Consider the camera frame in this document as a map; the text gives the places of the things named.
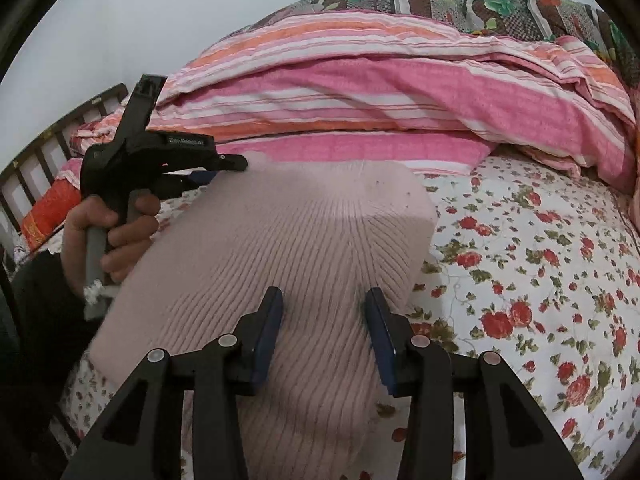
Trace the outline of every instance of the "pillow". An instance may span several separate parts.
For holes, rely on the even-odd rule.
[[[80,169],[82,168],[82,157],[70,158],[66,161],[56,175],[56,180],[67,180],[76,189],[80,189]]]
[[[233,140],[218,151],[251,150],[278,162],[396,160],[415,173],[469,174],[497,145],[471,132],[315,132]]]
[[[80,190],[66,179],[58,179],[22,219],[21,231],[30,251],[36,251],[80,203]]]

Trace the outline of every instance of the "finger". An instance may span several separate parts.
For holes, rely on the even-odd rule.
[[[134,244],[119,247],[105,254],[100,260],[102,270],[107,273],[118,272],[133,266],[152,245],[152,241],[146,238]]]
[[[121,225],[109,231],[107,240],[111,247],[121,247],[149,238],[158,231],[155,216],[141,216],[130,224]]]
[[[131,271],[133,270],[133,265],[127,267],[126,269],[123,270],[117,270],[116,272],[112,272],[110,274],[111,279],[113,280],[113,283],[122,283],[124,281],[124,279],[129,276],[129,274],[131,273]]]
[[[136,209],[143,215],[156,216],[160,211],[160,199],[151,193],[144,194],[136,200]]]
[[[118,222],[98,196],[90,196],[73,208],[66,216],[62,241],[62,269],[67,283],[78,296],[82,295],[86,257],[86,229],[89,226],[110,228]]]
[[[118,214],[107,207],[97,195],[82,200],[66,216],[65,231],[69,228],[84,231],[90,226],[108,229],[118,223]]]

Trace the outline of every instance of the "pink striped quilt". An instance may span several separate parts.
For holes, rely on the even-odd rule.
[[[109,140],[121,114],[78,132],[80,145]],[[402,144],[425,136],[417,142],[424,144],[438,134],[436,155],[389,149],[388,156],[436,157],[449,169],[466,168],[504,142],[562,170],[597,166],[623,192],[636,177],[629,96],[579,40],[470,36],[417,16],[360,10],[290,16],[214,44],[170,76],[150,127],[223,142],[315,132],[307,142],[289,136],[242,143],[298,160],[313,152],[359,158],[369,153],[364,144],[385,137]],[[459,150],[460,134],[476,148]],[[340,136],[348,149],[329,155],[328,143],[335,151]]]

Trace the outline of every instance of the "ribbed knit fabric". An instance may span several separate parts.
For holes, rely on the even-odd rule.
[[[394,162],[248,158],[245,173],[219,174],[143,257],[90,357],[121,384],[150,349],[202,348],[279,286],[285,308],[269,378],[257,397],[238,398],[250,477],[337,480],[362,444],[380,382],[364,294],[380,286],[392,309],[408,311],[436,211]],[[188,435],[190,399],[185,406]]]

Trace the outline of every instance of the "screw head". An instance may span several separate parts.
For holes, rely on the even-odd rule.
[[[157,363],[158,361],[162,361],[162,359],[164,359],[164,350],[160,348],[156,348],[151,352],[149,352],[146,355],[146,358],[151,363]]]
[[[218,344],[224,348],[228,348],[229,346],[233,346],[238,342],[238,338],[233,334],[225,334],[221,335],[218,339]]]
[[[493,366],[499,365],[500,361],[502,360],[496,352],[487,352],[486,354],[484,354],[483,357],[484,357],[484,362]]]
[[[411,344],[416,348],[427,348],[431,343],[431,339],[429,339],[425,335],[414,335],[411,338]]]

